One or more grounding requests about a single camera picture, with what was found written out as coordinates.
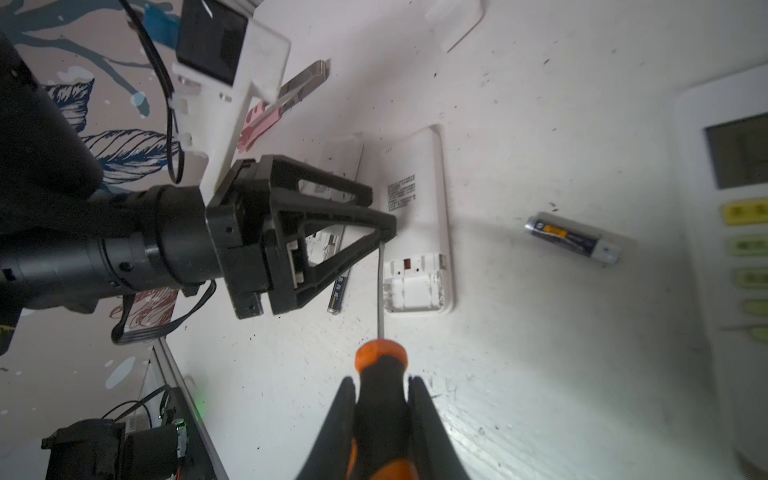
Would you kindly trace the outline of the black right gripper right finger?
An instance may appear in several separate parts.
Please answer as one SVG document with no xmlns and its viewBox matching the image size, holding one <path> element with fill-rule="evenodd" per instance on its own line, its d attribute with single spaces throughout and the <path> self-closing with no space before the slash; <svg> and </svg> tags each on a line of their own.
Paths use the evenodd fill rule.
<svg viewBox="0 0 768 480">
<path fill-rule="evenodd" d="M 411 459 L 419 479 L 469 480 L 421 377 L 408 380 Z"/>
</svg>

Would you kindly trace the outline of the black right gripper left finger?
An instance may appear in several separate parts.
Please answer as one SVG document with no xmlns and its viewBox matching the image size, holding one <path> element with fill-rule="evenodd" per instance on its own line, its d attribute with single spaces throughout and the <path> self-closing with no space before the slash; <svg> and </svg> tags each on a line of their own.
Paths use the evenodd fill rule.
<svg viewBox="0 0 768 480">
<path fill-rule="evenodd" d="M 352 453 L 356 390 L 345 377 L 310 450 L 298 480 L 346 479 Z"/>
</svg>

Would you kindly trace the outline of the small battery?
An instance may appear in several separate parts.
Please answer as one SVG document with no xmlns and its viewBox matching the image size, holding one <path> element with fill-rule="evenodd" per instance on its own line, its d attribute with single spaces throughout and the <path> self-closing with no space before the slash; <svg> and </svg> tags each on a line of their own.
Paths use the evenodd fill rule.
<svg viewBox="0 0 768 480">
<path fill-rule="evenodd" d="M 332 315 L 338 315 L 342 311 L 343 298 L 346 291 L 349 273 L 340 275 L 334 282 L 327 311 Z"/>
</svg>

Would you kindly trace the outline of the white remote control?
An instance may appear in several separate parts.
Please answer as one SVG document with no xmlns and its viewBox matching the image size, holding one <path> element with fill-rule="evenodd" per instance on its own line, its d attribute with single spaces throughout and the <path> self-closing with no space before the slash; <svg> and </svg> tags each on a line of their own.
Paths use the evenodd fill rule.
<svg viewBox="0 0 768 480">
<path fill-rule="evenodd" d="M 396 218 L 384 247 L 384 310 L 392 317 L 451 311 L 454 281 L 442 139 L 425 127 L 379 155 L 377 207 Z"/>
<path fill-rule="evenodd" d="M 728 442 L 767 469 L 767 68 L 682 93 L 673 110 L 686 237 Z"/>
<path fill-rule="evenodd" d="M 325 143 L 321 154 L 309 162 L 311 166 L 335 176 L 355 180 L 363 152 L 361 133 L 336 137 Z M 336 202 L 347 202 L 352 196 L 315 182 L 300 182 L 303 194 Z M 305 239 L 309 264 L 315 266 L 334 256 L 341 249 L 344 226 L 324 227 Z"/>
</svg>

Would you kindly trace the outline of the orange black screwdriver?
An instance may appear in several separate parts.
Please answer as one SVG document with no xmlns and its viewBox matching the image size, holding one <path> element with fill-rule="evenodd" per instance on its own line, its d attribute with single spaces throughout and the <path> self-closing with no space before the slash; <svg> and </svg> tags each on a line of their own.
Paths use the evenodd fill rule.
<svg viewBox="0 0 768 480">
<path fill-rule="evenodd" d="M 355 355 L 360 390 L 354 409 L 349 479 L 416 479 L 404 391 L 407 353 L 385 335 L 384 252 L 378 247 L 376 338 Z"/>
</svg>

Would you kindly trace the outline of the black battery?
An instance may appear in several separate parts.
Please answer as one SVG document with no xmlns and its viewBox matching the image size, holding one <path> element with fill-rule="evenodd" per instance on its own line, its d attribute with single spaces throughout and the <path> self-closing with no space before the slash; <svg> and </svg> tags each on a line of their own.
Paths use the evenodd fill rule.
<svg viewBox="0 0 768 480">
<path fill-rule="evenodd" d="M 603 265 L 616 264 L 623 253 L 623 247 L 615 236 L 554 213 L 538 212 L 532 215 L 526 221 L 525 228 L 538 239 Z"/>
</svg>

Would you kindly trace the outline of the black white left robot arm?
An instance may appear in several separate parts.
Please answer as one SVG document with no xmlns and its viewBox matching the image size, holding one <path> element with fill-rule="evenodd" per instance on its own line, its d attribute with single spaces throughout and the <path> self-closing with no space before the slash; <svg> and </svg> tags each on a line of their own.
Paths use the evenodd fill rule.
<svg viewBox="0 0 768 480">
<path fill-rule="evenodd" d="M 226 285 L 240 319 L 304 307 L 382 243 L 396 218 L 370 187 L 281 155 L 236 162 L 210 202 L 159 185 L 107 195 L 103 171 L 8 41 L 1 43 L 1 346 L 21 313 L 158 288 L 209 299 Z"/>
</svg>

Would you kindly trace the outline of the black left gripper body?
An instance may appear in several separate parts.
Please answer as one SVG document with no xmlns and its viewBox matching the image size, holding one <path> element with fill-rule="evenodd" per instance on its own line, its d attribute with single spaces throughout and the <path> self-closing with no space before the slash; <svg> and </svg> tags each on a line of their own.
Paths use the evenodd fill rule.
<svg viewBox="0 0 768 480">
<path fill-rule="evenodd" d="M 239 160 L 224 175 L 205 216 L 221 275 L 239 319 L 300 308 L 286 236 L 279 223 L 277 190 L 298 186 L 289 158 Z"/>
</svg>

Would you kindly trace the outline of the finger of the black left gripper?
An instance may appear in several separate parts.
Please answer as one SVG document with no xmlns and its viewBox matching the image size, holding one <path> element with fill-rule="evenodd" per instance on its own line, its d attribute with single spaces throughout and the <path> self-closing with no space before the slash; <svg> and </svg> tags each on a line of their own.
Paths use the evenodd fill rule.
<svg viewBox="0 0 768 480">
<path fill-rule="evenodd" d="M 268 292 L 272 313 L 285 314 L 306 306 L 345 271 L 396 235 L 397 220 L 382 212 L 280 212 L 265 240 L 271 276 Z M 313 265 L 307 253 L 310 231 L 342 225 L 369 228 L 371 232 L 329 259 Z"/>
<path fill-rule="evenodd" d="M 264 155 L 258 167 L 264 168 L 271 187 L 300 191 L 299 183 L 305 181 L 348 194 L 357 206 L 369 207 L 373 201 L 371 187 L 284 155 Z"/>
</svg>

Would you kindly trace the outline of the white battery cover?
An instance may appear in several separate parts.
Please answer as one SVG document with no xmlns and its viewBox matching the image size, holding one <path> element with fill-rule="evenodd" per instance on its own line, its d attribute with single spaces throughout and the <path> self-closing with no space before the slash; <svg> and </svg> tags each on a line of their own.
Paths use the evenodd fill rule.
<svg viewBox="0 0 768 480">
<path fill-rule="evenodd" d="M 426 2 L 425 19 L 440 49 L 447 53 L 483 17 L 481 0 L 434 0 Z"/>
</svg>

